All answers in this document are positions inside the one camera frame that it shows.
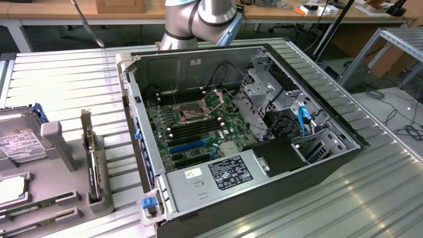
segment aluminum workbench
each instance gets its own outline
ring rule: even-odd
[[[268,43],[371,144],[325,181],[200,237],[420,237],[423,167],[407,147],[299,48],[280,38],[240,40]],[[4,87],[0,106],[36,100],[49,120],[60,120],[65,140],[81,134],[80,109],[91,109],[96,133],[104,136],[116,211],[48,237],[152,237],[140,225],[136,198],[140,177],[120,101],[115,55],[155,51],[153,46],[17,54],[0,62]]]

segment hard drive label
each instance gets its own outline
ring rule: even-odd
[[[21,159],[45,153],[33,132],[0,137],[0,150],[11,159]]]
[[[252,175],[240,156],[208,164],[217,188],[225,190],[252,180]]]

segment psu label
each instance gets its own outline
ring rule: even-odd
[[[225,190],[252,180],[252,175],[240,156],[208,164],[217,188]]]

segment floor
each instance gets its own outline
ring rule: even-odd
[[[273,33],[269,33],[268,28],[272,26],[273,24],[261,24],[260,32],[256,33],[253,31],[255,25],[244,24],[236,39],[287,37],[301,49],[305,49],[315,41],[315,34],[311,34],[308,30],[299,31],[296,37],[295,29],[292,28],[275,29]],[[65,38],[60,38],[57,26],[25,26],[24,29],[36,52],[97,48],[83,26],[73,26],[72,31],[67,30],[68,36]],[[103,40],[105,47],[120,47],[140,44],[152,45],[161,40],[164,25],[108,25],[105,28],[92,26],[92,29]],[[17,52],[17,47],[5,27],[0,27],[0,36],[0,53]],[[316,45],[313,45],[307,53],[311,54],[313,52]],[[345,56],[343,51],[328,44],[320,60],[340,59]]]

